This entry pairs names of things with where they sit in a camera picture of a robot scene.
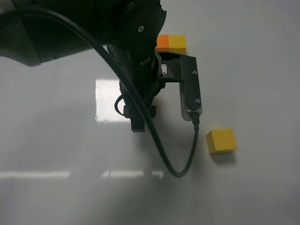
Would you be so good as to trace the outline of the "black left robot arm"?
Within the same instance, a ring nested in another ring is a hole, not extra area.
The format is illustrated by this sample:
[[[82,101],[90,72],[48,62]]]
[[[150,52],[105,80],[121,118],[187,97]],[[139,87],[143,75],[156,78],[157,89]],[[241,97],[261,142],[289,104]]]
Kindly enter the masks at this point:
[[[165,20],[158,0],[3,0],[0,54],[35,67],[94,49],[120,79],[132,131],[143,132],[139,108],[154,115],[160,91],[156,46]]]

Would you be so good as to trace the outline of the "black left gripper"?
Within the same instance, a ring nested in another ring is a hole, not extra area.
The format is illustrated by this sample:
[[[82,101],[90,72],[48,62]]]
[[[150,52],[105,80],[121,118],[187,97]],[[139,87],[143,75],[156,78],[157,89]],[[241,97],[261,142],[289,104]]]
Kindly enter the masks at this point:
[[[134,45],[132,49],[109,44],[108,53],[118,63],[127,79],[136,88],[140,98],[149,110],[151,118],[156,116],[156,107],[152,104],[160,92],[159,77],[162,74],[161,58],[156,45]],[[132,132],[145,132],[145,122],[141,116],[130,118]]]

